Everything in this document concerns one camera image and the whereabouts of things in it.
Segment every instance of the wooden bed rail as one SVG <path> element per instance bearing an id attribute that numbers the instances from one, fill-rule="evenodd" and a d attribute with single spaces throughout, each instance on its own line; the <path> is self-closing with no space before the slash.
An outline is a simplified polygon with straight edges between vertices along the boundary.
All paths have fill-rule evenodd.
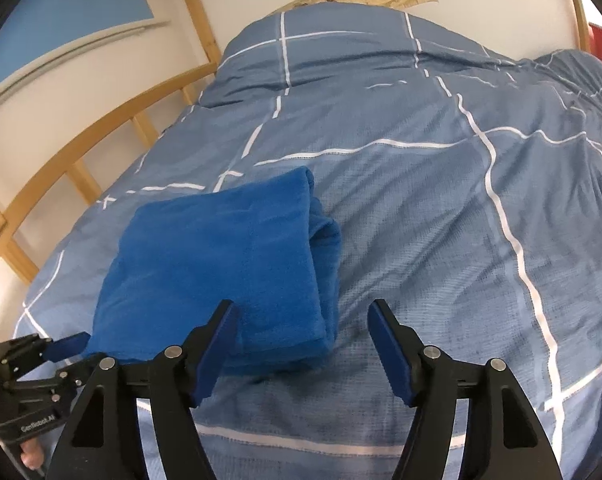
<path id="1" fill-rule="evenodd" d="M 104 115 L 48 160 L 17 193 L 7 209 L 3 212 L 0 210 L 0 258 L 8 263 L 20 279 L 31 283 L 38 273 L 38 267 L 14 241 L 13 236 L 56 181 L 67 175 L 85 202 L 92 204 L 102 191 L 82 160 L 83 156 L 127 121 L 132 121 L 137 135 L 149 149 L 159 134 L 145 109 L 177 91 L 180 91 L 186 104 L 192 105 L 194 100 L 187 86 L 215 73 L 216 68 L 216 62 L 209 62 L 188 70 L 133 97 Z"/>

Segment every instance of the towel fold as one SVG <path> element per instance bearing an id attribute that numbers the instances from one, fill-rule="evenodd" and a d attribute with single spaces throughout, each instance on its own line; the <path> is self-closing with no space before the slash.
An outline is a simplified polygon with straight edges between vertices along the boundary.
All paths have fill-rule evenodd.
<path id="1" fill-rule="evenodd" d="M 241 322 L 226 373 L 320 364 L 337 332 L 340 230 L 313 192 L 312 173 L 297 168 L 141 206 L 103 282 L 85 354 L 151 359 L 229 299 Z"/>

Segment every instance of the metal screw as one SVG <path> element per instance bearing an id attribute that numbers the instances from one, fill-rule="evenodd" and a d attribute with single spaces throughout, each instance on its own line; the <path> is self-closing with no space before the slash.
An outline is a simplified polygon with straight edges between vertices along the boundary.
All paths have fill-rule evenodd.
<path id="1" fill-rule="evenodd" d="M 441 357 L 441 351 L 435 346 L 426 346 L 423 349 L 423 355 L 425 357 L 429 357 L 430 359 L 438 359 Z"/>
<path id="2" fill-rule="evenodd" d="M 110 370 L 110 368 L 112 368 L 115 364 L 116 361 L 114 361 L 113 357 L 104 357 L 103 359 L 101 359 L 100 363 L 98 364 L 98 367 L 101 370 Z"/>
<path id="3" fill-rule="evenodd" d="M 492 368 L 494 368 L 497 372 L 502 372 L 503 370 L 505 370 L 505 368 L 507 368 L 505 361 L 503 359 L 492 359 L 490 361 L 490 366 L 492 366 Z"/>
<path id="4" fill-rule="evenodd" d="M 168 346 L 165 349 L 164 354 L 165 354 L 165 357 L 167 357 L 168 359 L 174 359 L 175 357 L 178 357 L 181 354 L 183 354 L 183 348 L 181 348 L 178 345 Z"/>

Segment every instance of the bed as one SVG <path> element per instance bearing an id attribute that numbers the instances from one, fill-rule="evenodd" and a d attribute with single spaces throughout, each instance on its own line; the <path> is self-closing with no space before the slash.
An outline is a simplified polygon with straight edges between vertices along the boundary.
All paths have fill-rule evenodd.
<path id="1" fill-rule="evenodd" d="M 0 255 L 33 279 L 15 335 L 91 330 L 140 205 L 307 166 L 343 232 L 335 351 L 302 374 L 220 379 L 195 413 L 216 475 L 391 476 L 412 412 L 367 334 L 367 306 L 386 298 L 453 358 L 503 358 L 565 478 L 584 478 L 602 456 L 602 63 L 573 50 L 512 60 L 407 12 L 338 3 L 268 16 L 218 65 L 209 55 L 76 137 L 0 212 Z M 145 107 L 214 72 L 153 130 Z M 100 192 L 81 157 L 130 118 L 151 149 Z M 37 272 L 12 235 L 65 173 L 92 205 Z M 465 414 L 460 404 L 446 478 Z"/>

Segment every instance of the blue duvet cover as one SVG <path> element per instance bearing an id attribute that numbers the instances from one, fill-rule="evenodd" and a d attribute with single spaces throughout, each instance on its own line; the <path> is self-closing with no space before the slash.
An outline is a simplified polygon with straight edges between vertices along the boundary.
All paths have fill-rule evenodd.
<path id="1" fill-rule="evenodd" d="M 317 370 L 219 380 L 195 413 L 217 476 L 391 477 L 413 411 L 392 396 L 367 333 L 367 306 L 385 298 L 452 357 L 505 359 L 564 475 L 583 478 L 602 454 L 602 64 L 581 52 L 514 61 L 355 4 L 253 23 L 199 102 L 57 247 L 15 333 L 91 330 L 140 205 L 303 165 L 342 228 L 335 351 Z"/>

